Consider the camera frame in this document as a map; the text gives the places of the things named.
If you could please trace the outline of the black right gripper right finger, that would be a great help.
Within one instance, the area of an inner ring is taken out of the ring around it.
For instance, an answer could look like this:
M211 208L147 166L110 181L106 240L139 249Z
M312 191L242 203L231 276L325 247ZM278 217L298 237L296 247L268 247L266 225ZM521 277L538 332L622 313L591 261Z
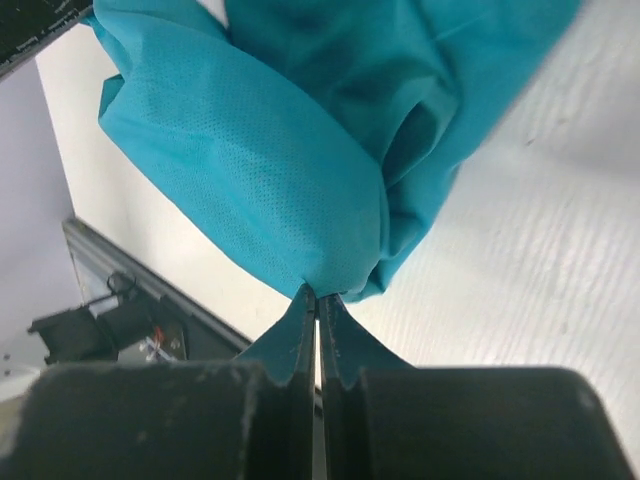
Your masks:
M418 368L318 303L331 479L630 479L591 385L559 367Z

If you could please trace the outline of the teal t-shirt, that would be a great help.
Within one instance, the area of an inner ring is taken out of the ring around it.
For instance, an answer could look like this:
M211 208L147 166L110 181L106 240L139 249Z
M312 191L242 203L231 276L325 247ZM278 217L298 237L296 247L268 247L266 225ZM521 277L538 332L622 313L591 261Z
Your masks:
M99 125L271 288L382 293L577 1L97 1Z

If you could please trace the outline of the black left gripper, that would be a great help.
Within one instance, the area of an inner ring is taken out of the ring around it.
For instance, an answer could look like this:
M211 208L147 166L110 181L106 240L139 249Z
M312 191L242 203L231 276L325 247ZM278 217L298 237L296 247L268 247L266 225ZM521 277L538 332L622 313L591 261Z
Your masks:
M31 60L92 9L92 0L1 0L1 79Z

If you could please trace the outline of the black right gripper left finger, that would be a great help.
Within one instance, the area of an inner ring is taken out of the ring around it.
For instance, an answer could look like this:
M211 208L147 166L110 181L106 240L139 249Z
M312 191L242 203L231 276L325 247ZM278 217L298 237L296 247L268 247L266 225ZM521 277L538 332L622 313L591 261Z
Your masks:
M314 314L299 288L230 361L75 363L31 386L14 429L18 479L309 479Z

